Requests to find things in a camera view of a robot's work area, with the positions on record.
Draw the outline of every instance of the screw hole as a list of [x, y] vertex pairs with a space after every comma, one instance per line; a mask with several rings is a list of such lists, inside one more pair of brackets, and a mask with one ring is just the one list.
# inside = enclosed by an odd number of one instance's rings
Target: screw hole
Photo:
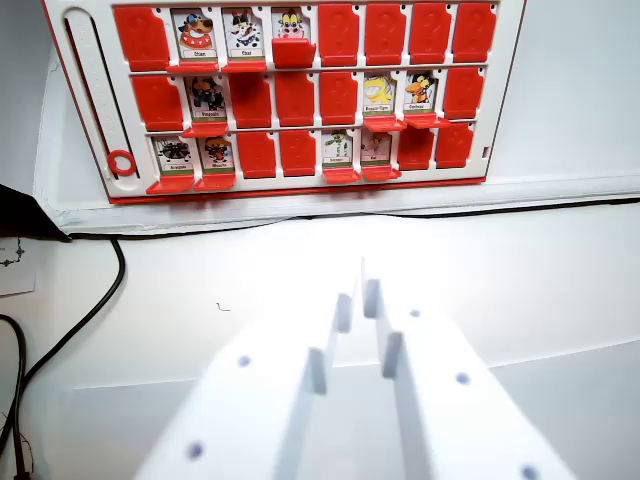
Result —
[[250, 363], [251, 363], [251, 359], [250, 359], [249, 357], [247, 357], [246, 355], [243, 355], [243, 356], [241, 356], [241, 357], [238, 359], [238, 366], [239, 366], [240, 368], [244, 368], [244, 367], [246, 367], [247, 365], [249, 365]]
[[203, 452], [204, 452], [204, 448], [202, 447], [202, 444], [199, 442], [194, 442], [191, 445], [189, 445], [189, 448], [187, 449], [187, 456], [191, 460], [197, 460], [202, 456]]
[[471, 378], [466, 373], [460, 372], [458, 375], [456, 375], [456, 381], [460, 385], [468, 385], [469, 382], [471, 381]]
[[522, 468], [522, 478], [527, 480], [537, 480], [539, 478], [538, 471], [532, 466], [527, 465]]

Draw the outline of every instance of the white table surface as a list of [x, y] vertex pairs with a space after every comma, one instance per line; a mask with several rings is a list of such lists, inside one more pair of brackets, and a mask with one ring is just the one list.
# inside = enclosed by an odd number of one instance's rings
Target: white table surface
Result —
[[[55, 436], [40, 433], [51, 426], [65, 392], [197, 377], [264, 309], [278, 309], [288, 295], [330, 298], [331, 279], [351, 275], [360, 256], [385, 278], [410, 277], [414, 290], [430, 299], [434, 312], [455, 319], [490, 366], [640, 338], [638, 205], [446, 219], [292, 220], [120, 243], [127, 259], [122, 287], [39, 375], [24, 403], [24, 431], [39, 443], [44, 478], [63, 478], [52, 473], [56, 458], [47, 453]], [[25, 329], [29, 365], [96, 303], [117, 272], [104, 240], [40, 247], [36, 291], [0, 298], [0, 311]], [[218, 302], [230, 311], [219, 310]], [[375, 361], [364, 340], [344, 342], [337, 363]], [[2, 410], [15, 355], [12, 335], [0, 326]]]

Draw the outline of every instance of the name label on card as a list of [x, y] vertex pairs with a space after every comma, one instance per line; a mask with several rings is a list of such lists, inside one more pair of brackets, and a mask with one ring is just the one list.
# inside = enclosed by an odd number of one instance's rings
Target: name label on card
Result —
[[261, 48], [244, 48], [244, 49], [232, 49], [231, 50], [232, 57], [262, 57], [264, 54], [262, 53]]
[[215, 50], [185, 50], [184, 58], [216, 58]]
[[390, 112], [391, 105], [365, 105], [365, 112]]

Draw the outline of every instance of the blue dot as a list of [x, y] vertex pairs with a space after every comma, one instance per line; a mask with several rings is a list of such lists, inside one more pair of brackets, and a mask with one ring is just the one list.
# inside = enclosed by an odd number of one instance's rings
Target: blue dot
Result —
[[466, 373], [460, 372], [458, 375], [456, 375], [456, 380], [462, 385], [467, 385], [471, 381], [471, 378]]

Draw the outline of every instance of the cartoon cow card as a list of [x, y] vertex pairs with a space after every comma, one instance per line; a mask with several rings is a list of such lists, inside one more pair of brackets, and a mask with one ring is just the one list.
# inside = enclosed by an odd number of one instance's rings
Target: cartoon cow card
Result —
[[213, 22], [200, 8], [172, 8], [171, 18], [183, 61], [216, 60]]
[[299, 7], [271, 10], [273, 38], [309, 38], [309, 19], [302, 16]]
[[250, 7], [223, 8], [229, 60], [264, 60], [262, 22]]

